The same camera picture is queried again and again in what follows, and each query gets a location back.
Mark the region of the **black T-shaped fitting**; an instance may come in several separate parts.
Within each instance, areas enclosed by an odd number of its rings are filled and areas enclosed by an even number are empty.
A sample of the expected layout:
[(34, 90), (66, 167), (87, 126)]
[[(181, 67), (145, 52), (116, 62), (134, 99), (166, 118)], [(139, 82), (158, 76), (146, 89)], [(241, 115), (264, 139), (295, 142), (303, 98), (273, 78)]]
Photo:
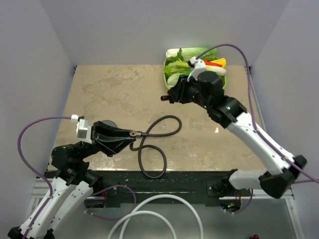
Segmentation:
[(170, 96), (161, 96), (160, 100), (161, 101), (169, 101), (170, 100)]

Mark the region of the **grey shower head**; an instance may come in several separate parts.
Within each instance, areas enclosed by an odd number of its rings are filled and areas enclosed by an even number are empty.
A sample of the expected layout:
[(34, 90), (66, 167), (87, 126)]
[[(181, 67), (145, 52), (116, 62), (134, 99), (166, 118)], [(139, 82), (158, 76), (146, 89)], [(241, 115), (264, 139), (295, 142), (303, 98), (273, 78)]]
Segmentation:
[(111, 127), (117, 127), (116, 123), (113, 122), (112, 120), (103, 120), (102, 123), (109, 125)]

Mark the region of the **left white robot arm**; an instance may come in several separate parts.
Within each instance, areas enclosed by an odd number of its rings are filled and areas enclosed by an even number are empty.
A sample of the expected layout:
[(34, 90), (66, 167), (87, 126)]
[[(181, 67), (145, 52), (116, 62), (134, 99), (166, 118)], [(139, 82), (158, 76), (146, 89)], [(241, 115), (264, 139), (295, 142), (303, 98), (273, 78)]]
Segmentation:
[(99, 195), (105, 185), (101, 175), (90, 170), (84, 159), (98, 152), (113, 156), (136, 141), (134, 130), (112, 127), (101, 121), (89, 126), (88, 120), (72, 115), (79, 142), (58, 146), (51, 153), (57, 171), (42, 201), (18, 227), (11, 228), (11, 239), (55, 239), (62, 224), (90, 195)]

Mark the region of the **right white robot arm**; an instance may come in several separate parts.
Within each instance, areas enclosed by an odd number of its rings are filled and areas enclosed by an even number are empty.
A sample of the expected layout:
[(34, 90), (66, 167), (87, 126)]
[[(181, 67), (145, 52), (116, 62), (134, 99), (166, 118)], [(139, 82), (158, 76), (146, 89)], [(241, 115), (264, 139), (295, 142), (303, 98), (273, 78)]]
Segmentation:
[(214, 72), (202, 72), (197, 79), (189, 80), (181, 76), (160, 99), (171, 104), (195, 103), (204, 108), (214, 122), (242, 140), (264, 164), (262, 170), (233, 170), (228, 178), (214, 185), (220, 195), (232, 196), (241, 189), (262, 189), (279, 199), (300, 174), (291, 164), (303, 169), (307, 163), (302, 155), (294, 156), (267, 134), (262, 139), (259, 133), (263, 130), (253, 126), (251, 115), (236, 98), (224, 94), (223, 81)]

